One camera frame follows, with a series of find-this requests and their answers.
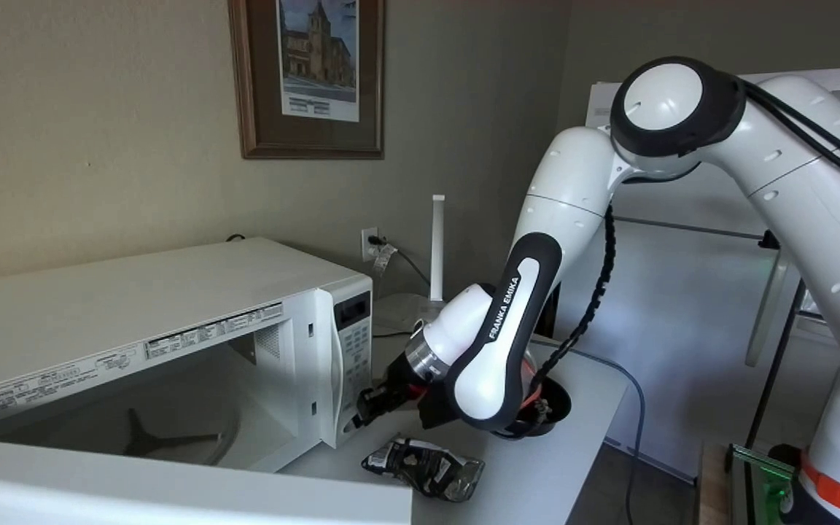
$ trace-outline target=wall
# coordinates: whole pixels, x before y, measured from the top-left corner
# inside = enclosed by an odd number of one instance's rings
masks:
[[[583,123],[593,80],[618,80],[660,54],[739,72],[840,67],[840,3],[571,0],[561,123]]]
[[[492,277],[565,22],[565,3],[392,0],[386,159],[239,159],[226,0],[0,0],[0,274],[236,231],[357,263],[363,223],[422,263],[446,191],[446,277]]]

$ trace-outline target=cable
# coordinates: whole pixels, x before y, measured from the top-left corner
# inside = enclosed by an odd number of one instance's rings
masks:
[[[422,269],[406,251],[398,251],[398,255],[406,260],[414,269],[414,274],[422,280],[422,285],[428,285],[428,277],[422,274]]]
[[[411,270],[422,280],[422,285],[428,285],[428,277],[422,274],[422,269],[398,242],[392,242],[387,235],[369,235],[369,242],[395,244],[398,248],[395,254],[411,264]]]
[[[816,126],[813,118],[809,118],[806,114],[799,114],[797,107],[790,107],[789,102],[775,98],[774,94],[761,89],[759,85],[745,80],[746,96],[761,105],[768,114],[774,114],[786,129],[790,129],[806,146],[812,146],[819,156],[826,156],[829,162],[840,165],[840,153],[835,153],[832,148],[840,150],[840,136],[835,136],[832,130],[826,130],[824,126]]]
[[[589,306],[583,312],[583,317],[576,324],[576,330],[570,331],[570,337],[542,360],[542,368],[535,372],[530,378],[530,391],[539,388],[539,382],[546,378],[549,369],[554,369],[554,365],[583,337],[583,331],[589,330],[589,324],[595,321],[595,312],[600,306],[600,296],[606,292],[606,283],[614,277],[615,269],[615,212],[614,207],[606,207],[605,212],[605,263],[589,296]]]
[[[628,382],[631,382],[632,391],[635,391],[640,416],[635,416],[632,451],[631,451],[631,473],[628,473],[628,487],[624,487],[624,511],[628,511],[628,522],[632,525],[632,477],[635,477],[640,451],[641,451],[641,436],[644,436],[644,422],[647,422],[647,395],[644,395],[644,388],[641,388],[641,382],[640,382],[635,376],[631,376],[631,369],[622,368],[618,360],[611,360],[611,358],[600,358],[600,356],[593,356],[593,352],[583,352],[583,349],[571,349],[571,352],[618,369],[622,376],[628,376]]]

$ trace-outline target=electrical outlet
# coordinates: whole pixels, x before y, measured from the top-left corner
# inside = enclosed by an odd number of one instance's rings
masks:
[[[371,235],[377,235],[379,228],[363,228],[363,263],[374,263],[374,255],[379,254],[377,244],[371,244]]]

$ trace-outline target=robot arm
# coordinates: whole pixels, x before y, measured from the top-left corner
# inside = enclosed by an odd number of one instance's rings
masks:
[[[666,59],[628,76],[611,136],[570,129],[551,142],[495,293],[449,304],[411,343],[414,358],[401,358],[401,369],[441,385],[452,410],[479,429],[513,426],[535,393],[523,369],[538,315],[593,239],[615,185],[628,178],[679,178],[701,159],[735,178],[840,340],[840,98],[806,79],[781,76],[755,86],[691,59]],[[840,378],[799,487],[840,518]]]
[[[781,107],[802,118],[781,126]],[[495,301],[449,369],[456,410],[485,429],[513,419],[529,395],[519,368],[542,301],[593,239],[615,185],[679,178],[701,159],[739,181],[840,337],[840,150],[819,153],[832,140],[840,142],[840,98],[806,79],[754,86],[691,59],[640,67],[615,96],[614,136],[570,129],[546,150]]]

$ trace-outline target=picture frame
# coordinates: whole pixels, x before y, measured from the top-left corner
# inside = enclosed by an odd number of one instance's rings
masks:
[[[229,0],[243,156],[382,156],[382,0]]]

